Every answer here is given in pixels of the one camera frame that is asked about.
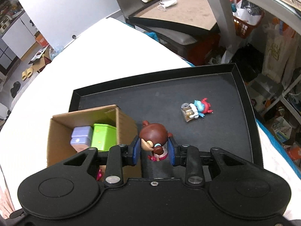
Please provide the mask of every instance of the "floor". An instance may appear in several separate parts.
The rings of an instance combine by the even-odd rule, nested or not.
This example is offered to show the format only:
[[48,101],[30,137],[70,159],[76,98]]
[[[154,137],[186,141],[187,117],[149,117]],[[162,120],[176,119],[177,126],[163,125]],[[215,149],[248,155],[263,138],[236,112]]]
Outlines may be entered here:
[[38,43],[34,44],[22,57],[19,66],[14,70],[9,79],[6,80],[6,83],[4,84],[3,89],[0,92],[0,103],[5,105],[8,109],[10,108],[11,102],[13,101],[13,97],[11,96],[11,88],[13,88],[13,85],[16,81],[19,81],[21,83],[21,90],[22,87],[29,81],[29,79],[22,81],[22,72],[31,66],[28,63],[41,48],[42,47]]

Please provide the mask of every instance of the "white wall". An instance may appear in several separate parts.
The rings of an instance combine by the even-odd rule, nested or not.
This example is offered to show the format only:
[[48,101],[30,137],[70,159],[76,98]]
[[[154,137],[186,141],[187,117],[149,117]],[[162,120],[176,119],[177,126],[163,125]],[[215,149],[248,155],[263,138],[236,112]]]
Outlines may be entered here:
[[120,9],[116,0],[19,1],[52,46],[67,45],[72,35],[78,36],[100,19]]

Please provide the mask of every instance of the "white face mask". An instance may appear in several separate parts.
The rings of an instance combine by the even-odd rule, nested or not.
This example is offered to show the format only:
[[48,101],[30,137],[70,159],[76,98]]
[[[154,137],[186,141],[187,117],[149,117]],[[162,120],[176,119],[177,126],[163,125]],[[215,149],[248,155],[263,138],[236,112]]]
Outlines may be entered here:
[[177,4],[177,0],[160,0],[158,9],[162,10],[162,11],[166,11],[165,8],[175,5],[175,4]]

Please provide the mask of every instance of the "white cabinet door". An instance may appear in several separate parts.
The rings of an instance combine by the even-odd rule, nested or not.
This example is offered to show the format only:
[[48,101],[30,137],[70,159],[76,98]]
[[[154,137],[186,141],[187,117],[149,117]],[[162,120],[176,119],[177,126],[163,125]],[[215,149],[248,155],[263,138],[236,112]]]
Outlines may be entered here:
[[20,17],[22,20],[23,24],[27,27],[27,29],[31,32],[32,35],[34,35],[38,30],[33,27],[33,25],[30,23],[30,18],[27,15],[27,13],[23,13]]
[[2,40],[19,58],[21,58],[36,42],[34,36],[20,19],[8,29],[3,35]]

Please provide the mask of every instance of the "screw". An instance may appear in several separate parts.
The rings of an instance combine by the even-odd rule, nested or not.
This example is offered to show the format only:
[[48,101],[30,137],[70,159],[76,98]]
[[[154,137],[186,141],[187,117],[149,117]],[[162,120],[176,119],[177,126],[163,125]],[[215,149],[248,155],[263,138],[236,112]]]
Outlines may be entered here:
[[156,182],[156,181],[152,181],[152,182],[150,182],[150,184],[151,184],[151,186],[158,186],[159,185],[159,183]]
[[193,183],[193,184],[198,184],[201,183],[203,179],[200,176],[191,176],[188,178],[188,182]]
[[118,183],[120,181],[120,177],[118,176],[108,176],[106,177],[106,182],[113,184],[113,183]]

